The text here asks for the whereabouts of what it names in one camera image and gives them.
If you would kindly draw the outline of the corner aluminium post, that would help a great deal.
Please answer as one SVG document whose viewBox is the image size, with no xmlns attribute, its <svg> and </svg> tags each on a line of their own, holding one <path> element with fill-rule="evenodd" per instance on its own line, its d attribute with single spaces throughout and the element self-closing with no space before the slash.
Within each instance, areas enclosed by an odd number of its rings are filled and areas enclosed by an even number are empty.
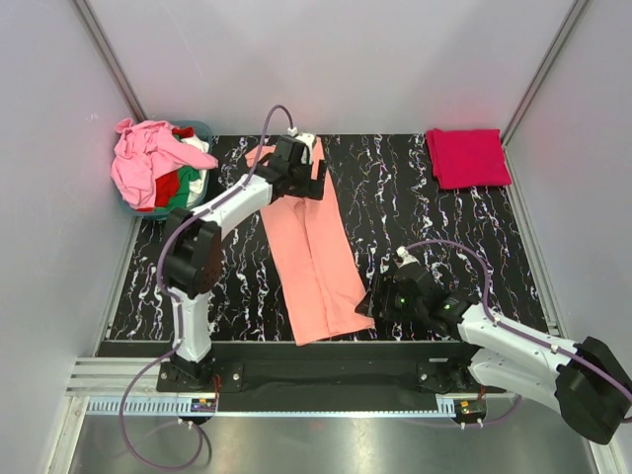
<svg viewBox="0 0 632 474">
<path fill-rule="evenodd" d="M 574 31 L 579 26 L 584 14 L 592 3 L 593 1 L 591 0 L 574 0 L 572 2 L 560 27 L 553 37 L 553 40 L 550 42 L 533 77 L 523 93 L 507 127 L 501 135 L 501 143 L 504 147 L 508 146 L 514 137 L 519 126 L 527 115 L 530 106 L 534 102 L 558 58 L 563 53 Z"/>
<path fill-rule="evenodd" d="M 115 53 L 115 50 L 108 39 L 108 36 L 101 25 L 91 2 L 87 0 L 71 0 L 70 3 L 78 14 L 78 17 L 85 27 L 97 52 L 102 57 L 105 66 L 118 89 L 118 92 L 130 111 L 130 114 L 136 121 L 146 120 L 147 114 L 123 70 L 117 54 Z"/>
</svg>

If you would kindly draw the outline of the right corner aluminium post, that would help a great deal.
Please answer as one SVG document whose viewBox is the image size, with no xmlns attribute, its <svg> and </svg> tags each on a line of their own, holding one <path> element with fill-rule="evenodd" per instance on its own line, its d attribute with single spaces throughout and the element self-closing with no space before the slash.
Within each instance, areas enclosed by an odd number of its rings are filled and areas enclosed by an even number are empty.
<svg viewBox="0 0 632 474">
<path fill-rule="evenodd" d="M 553 40 L 550 42 L 533 77 L 523 93 L 507 127 L 501 135 L 501 143 L 504 147 L 508 146 L 514 137 L 519 126 L 527 115 L 530 106 L 534 102 L 558 58 L 563 53 L 574 31 L 579 26 L 584 14 L 592 3 L 593 1 L 591 0 L 574 0 L 572 2 L 560 27 L 553 37 Z"/>
</svg>

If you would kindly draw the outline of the left corner aluminium post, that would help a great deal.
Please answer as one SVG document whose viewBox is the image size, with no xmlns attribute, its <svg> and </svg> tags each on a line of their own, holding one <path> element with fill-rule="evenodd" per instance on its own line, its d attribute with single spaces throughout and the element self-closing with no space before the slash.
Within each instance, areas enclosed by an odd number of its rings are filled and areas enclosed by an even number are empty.
<svg viewBox="0 0 632 474">
<path fill-rule="evenodd" d="M 105 66 L 118 89 L 118 92 L 130 111 L 130 114 L 136 121 L 146 120 L 147 114 L 123 70 L 117 54 L 115 53 L 115 50 L 108 39 L 108 36 L 101 25 L 91 2 L 87 0 L 71 0 L 70 3 L 78 14 L 78 17 L 85 27 L 97 52 L 102 57 Z"/>
</svg>

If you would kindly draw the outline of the teal laundry basket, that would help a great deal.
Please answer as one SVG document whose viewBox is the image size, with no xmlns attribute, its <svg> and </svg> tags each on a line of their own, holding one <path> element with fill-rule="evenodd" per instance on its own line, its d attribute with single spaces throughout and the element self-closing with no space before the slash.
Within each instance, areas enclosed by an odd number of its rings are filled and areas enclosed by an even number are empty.
<svg viewBox="0 0 632 474">
<path fill-rule="evenodd" d="M 205 125 L 202 122 L 199 121 L 175 121 L 175 122 L 171 122 L 174 125 L 178 125 L 178 126 L 182 126 L 182 127 L 192 127 L 197 136 L 199 137 L 199 139 L 207 142 L 209 144 L 209 150 L 208 153 L 211 155 L 211 145 L 212 145 L 212 132 L 210 131 L 210 129 L 208 128 L 207 125 Z M 204 189 L 201 195 L 201 198 L 195 202 L 195 204 L 191 207 L 182 207 L 185 209 L 191 209 L 193 207 L 195 207 L 196 205 L 200 204 L 203 202 L 203 198 L 204 195 L 206 194 L 207 188 L 208 188 L 208 182 L 209 182 L 209 177 L 210 177 L 210 172 L 212 170 L 207 170 L 207 174 L 206 174 L 206 183 L 204 184 Z M 154 220 L 154 221 L 161 221 L 167 218 L 168 214 L 170 211 L 177 209 L 176 208 L 172 208 L 170 209 L 167 205 L 166 208 L 161 208 L 161 207 L 155 207 L 154 209 L 146 209 L 146 210 L 134 210 L 132 209 L 127 203 L 126 201 L 124 201 L 120 195 L 120 192 L 117 188 L 117 186 L 115 185 L 115 188 L 118 192 L 118 203 L 120 204 L 120 207 L 122 209 L 124 209 L 127 213 L 136 216 L 136 217 L 140 217 L 140 218 L 144 218 L 147 220 Z"/>
</svg>

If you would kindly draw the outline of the light pink t-shirt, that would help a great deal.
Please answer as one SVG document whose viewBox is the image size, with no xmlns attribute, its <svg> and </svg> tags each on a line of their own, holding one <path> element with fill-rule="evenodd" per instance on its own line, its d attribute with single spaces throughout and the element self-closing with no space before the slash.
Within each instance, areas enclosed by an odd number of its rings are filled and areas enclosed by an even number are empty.
<svg viewBox="0 0 632 474">
<path fill-rule="evenodd" d="M 134 210 L 154 209 L 155 181 L 184 166 L 198 170 L 218 167 L 215 157 L 179 141 L 174 125 L 165 120 L 135 123 L 125 118 L 116 125 L 119 135 L 111 177 L 124 201 Z"/>
</svg>

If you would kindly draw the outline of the aluminium frame rail front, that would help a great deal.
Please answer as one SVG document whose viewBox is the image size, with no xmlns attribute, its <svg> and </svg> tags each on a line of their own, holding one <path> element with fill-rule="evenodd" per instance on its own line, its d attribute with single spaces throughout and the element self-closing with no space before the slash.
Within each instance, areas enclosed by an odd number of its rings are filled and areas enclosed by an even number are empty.
<svg viewBox="0 0 632 474">
<path fill-rule="evenodd" d="M 495 390 L 433 388 L 444 362 L 388 359 L 225 359 L 203 382 L 142 358 L 81 358 L 66 392 L 94 414 L 224 417 L 454 418 L 481 412 Z"/>
</svg>

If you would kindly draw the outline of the green garment in basket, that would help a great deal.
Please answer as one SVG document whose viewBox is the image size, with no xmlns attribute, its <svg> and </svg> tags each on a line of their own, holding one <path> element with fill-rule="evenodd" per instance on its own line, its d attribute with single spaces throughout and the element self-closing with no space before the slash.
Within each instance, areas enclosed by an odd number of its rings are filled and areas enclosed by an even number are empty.
<svg viewBox="0 0 632 474">
<path fill-rule="evenodd" d="M 201 196 L 205 182 L 205 171 L 184 166 L 177 171 L 179 187 L 169 199 L 168 207 L 189 207 Z"/>
</svg>

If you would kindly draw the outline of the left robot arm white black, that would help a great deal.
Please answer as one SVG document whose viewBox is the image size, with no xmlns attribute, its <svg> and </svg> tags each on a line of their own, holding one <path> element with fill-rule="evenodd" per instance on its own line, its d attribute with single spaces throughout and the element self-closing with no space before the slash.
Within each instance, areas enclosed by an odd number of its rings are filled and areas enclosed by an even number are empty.
<svg viewBox="0 0 632 474">
<path fill-rule="evenodd" d="M 292 131 L 271 152 L 256 152 L 249 171 L 213 200 L 172 211 L 165 223 L 157 282 L 171 298 L 176 336 L 170 357 L 194 391 L 212 381 L 206 330 L 208 300 L 222 274 L 222 241 L 242 221 L 286 196 L 323 198 L 327 163 L 315 156 L 317 137 Z"/>
</svg>

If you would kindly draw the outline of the red garment in basket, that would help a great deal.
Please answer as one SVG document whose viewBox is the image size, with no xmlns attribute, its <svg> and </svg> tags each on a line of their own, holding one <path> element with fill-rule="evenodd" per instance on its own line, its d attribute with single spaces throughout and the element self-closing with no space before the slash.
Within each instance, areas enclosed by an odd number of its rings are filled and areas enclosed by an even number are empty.
<svg viewBox="0 0 632 474">
<path fill-rule="evenodd" d="M 190 126 L 174 127 L 172 133 L 179 141 L 183 141 L 185 138 L 192 138 L 196 136 L 194 129 Z M 159 177 L 155 181 L 155 185 L 155 206 L 166 208 L 169 200 L 177 194 L 177 191 L 180 188 L 178 171 L 172 171 L 166 175 Z"/>
</svg>

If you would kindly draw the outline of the salmon orange t-shirt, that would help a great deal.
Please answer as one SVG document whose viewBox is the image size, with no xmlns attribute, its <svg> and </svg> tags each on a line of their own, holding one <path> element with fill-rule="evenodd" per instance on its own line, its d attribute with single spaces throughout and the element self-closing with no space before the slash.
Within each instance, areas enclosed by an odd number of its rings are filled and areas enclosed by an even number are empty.
<svg viewBox="0 0 632 474">
<path fill-rule="evenodd" d="M 281 197 L 261 209 L 293 339 L 299 346 L 372 329 L 332 178 L 321 200 Z"/>
</svg>

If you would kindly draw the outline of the folded magenta t-shirt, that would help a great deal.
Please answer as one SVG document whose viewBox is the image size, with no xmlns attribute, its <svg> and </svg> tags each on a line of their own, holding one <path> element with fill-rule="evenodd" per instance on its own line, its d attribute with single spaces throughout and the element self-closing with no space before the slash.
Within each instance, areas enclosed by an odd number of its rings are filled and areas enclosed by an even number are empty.
<svg viewBox="0 0 632 474">
<path fill-rule="evenodd" d="M 512 183 L 499 129 L 431 129 L 426 133 L 433 174 L 445 191 Z"/>
</svg>

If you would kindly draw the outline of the white garment in basket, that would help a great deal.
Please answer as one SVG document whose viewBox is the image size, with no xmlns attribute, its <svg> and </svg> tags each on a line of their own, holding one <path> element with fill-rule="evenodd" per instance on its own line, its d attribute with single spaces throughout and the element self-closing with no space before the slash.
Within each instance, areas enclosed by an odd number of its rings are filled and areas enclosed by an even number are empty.
<svg viewBox="0 0 632 474">
<path fill-rule="evenodd" d="M 183 138 L 182 141 L 204 154 L 206 154 L 209 150 L 209 144 L 205 141 L 200 140 L 196 135 Z M 204 184 L 206 183 L 207 171 L 201 170 L 198 173 L 199 177 L 194 181 L 190 181 L 189 184 L 190 192 L 187 200 L 187 207 L 193 206 L 195 202 L 201 198 Z"/>
</svg>

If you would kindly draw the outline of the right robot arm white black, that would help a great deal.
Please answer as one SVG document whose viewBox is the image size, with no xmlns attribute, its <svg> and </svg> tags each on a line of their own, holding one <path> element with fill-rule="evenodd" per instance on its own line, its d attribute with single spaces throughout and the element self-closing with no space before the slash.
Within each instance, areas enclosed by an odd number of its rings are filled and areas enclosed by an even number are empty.
<svg viewBox="0 0 632 474">
<path fill-rule="evenodd" d="M 466 292 L 443 289 L 419 264 L 375 276 L 355 310 L 417 322 L 464 343 L 466 357 L 448 367 L 454 388 L 481 384 L 535 401 L 594 443 L 610 443 L 631 410 L 631 378 L 604 342 L 578 343 L 519 324 Z"/>
</svg>

